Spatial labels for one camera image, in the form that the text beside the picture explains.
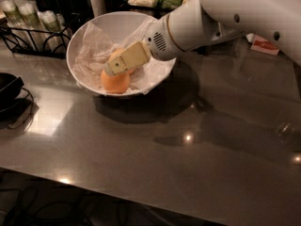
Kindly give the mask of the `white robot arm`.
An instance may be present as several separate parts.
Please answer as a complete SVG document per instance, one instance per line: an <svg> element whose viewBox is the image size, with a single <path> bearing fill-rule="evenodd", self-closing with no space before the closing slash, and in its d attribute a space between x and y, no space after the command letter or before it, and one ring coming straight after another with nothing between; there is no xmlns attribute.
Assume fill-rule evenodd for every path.
<svg viewBox="0 0 301 226"><path fill-rule="evenodd" d="M145 37L104 65L110 75L167 61L201 46L258 35L301 62L301 0L189 0L148 27Z"/></svg>

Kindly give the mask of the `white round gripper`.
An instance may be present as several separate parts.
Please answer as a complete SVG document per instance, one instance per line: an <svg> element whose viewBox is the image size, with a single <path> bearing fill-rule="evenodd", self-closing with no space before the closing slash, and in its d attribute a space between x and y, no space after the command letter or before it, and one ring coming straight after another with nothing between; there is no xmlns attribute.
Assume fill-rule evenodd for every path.
<svg viewBox="0 0 301 226"><path fill-rule="evenodd" d="M109 59L103 66L103 70L109 76L125 73L136 67L148 63L151 55L162 61L178 57L182 50L173 40L168 26L169 16L150 24L145 34L146 42L136 41L124 51Z"/></svg>

